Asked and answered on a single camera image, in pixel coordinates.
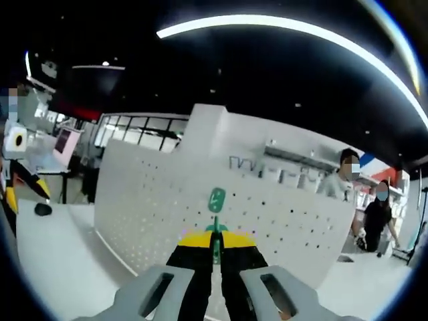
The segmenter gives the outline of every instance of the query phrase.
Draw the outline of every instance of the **shelf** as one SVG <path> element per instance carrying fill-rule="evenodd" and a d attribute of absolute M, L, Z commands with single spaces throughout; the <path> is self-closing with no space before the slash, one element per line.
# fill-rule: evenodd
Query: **shelf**
<path fill-rule="evenodd" d="M 290 152 L 288 150 L 280 149 L 276 146 L 267 145 L 265 147 L 264 155 L 272 158 L 282 159 L 284 161 L 291 161 L 299 163 L 301 165 L 306 165 L 321 171 L 326 171 L 332 173 L 336 169 L 339 169 L 339 164 L 331 162 L 326 159 L 318 158 L 315 156 L 304 156 L 297 154 L 295 152 Z M 356 180 L 358 183 L 361 183 L 366 186 L 376 187 L 380 182 L 372 177 L 369 177 L 363 173 L 360 174 L 359 178 Z M 389 187 L 389 191 L 393 196 L 402 197 L 404 194 L 400 192 L 395 187 Z"/>

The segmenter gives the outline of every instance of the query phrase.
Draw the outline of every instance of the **white pegboard wall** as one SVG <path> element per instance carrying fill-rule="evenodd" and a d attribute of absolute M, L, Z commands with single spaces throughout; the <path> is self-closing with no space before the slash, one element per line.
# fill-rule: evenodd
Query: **white pegboard wall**
<path fill-rule="evenodd" d="M 186 232 L 212 224 L 215 214 L 207 206 L 215 187 L 227 193 L 220 223 L 253 235 L 270 265 L 313 288 L 321 284 L 348 235 L 352 205 L 180 153 L 110 140 L 98 179 L 96 229 L 138 273 L 165 263 Z"/>

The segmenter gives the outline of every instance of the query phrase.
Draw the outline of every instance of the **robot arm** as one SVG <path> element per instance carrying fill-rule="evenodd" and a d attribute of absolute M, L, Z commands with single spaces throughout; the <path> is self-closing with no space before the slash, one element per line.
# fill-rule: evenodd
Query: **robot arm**
<path fill-rule="evenodd" d="M 219 259 L 215 244 L 220 244 Z M 314 289 L 282 267 L 268 266 L 250 238 L 218 228 L 188 235 L 167 265 L 154 265 L 120 288 L 109 309 L 75 321 L 143 321 L 155 307 L 153 321 L 203 321 L 215 261 L 221 264 L 221 289 L 231 321 L 362 321 L 325 309 Z M 286 302 L 277 294 L 284 294 Z"/>
<path fill-rule="evenodd" d="M 17 213 L 17 200 L 14 184 L 18 178 L 24 181 L 29 188 L 45 199 L 49 199 L 49 189 L 46 183 L 29 169 L 25 151 L 27 150 L 27 129 L 16 122 L 8 120 L 5 125 L 3 141 L 1 185 L 3 196 L 10 208 Z"/>

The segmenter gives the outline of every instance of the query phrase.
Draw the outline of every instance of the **black ceiling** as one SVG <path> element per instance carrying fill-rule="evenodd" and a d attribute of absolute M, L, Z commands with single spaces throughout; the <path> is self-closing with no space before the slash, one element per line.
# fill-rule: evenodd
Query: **black ceiling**
<path fill-rule="evenodd" d="M 62 69 L 55 86 L 81 102 L 93 101 L 100 88 L 76 84 L 84 78 L 103 78 L 105 70 L 85 74 L 71 66 L 103 61 L 125 66 L 103 106 L 106 111 L 180 114 L 189 113 L 196 102 L 221 104 L 230 112 L 342 140 L 396 167 L 428 154 L 427 129 L 404 95 L 374 67 L 336 44 L 297 31 L 250 25 L 200 29 L 166 39 L 156 36 L 156 31 L 176 23 L 226 14 L 310 22 L 382 60 L 394 49 L 376 21 L 353 0 L 153 1 L 140 9 L 63 12 L 39 23 L 38 30 L 48 29 L 49 37 L 35 32 L 25 48 L 41 60 L 57 62 Z M 411 89 L 404 63 L 386 64 Z"/>

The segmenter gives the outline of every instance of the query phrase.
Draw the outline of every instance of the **black shirt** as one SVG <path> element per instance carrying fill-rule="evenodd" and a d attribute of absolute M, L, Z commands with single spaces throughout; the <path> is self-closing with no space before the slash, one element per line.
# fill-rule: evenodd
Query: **black shirt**
<path fill-rule="evenodd" d="M 376 201 L 368 204 L 364 212 L 366 213 L 364 229 L 368 234 L 380 235 L 385 225 L 393 218 L 391 208 L 385 209 Z"/>

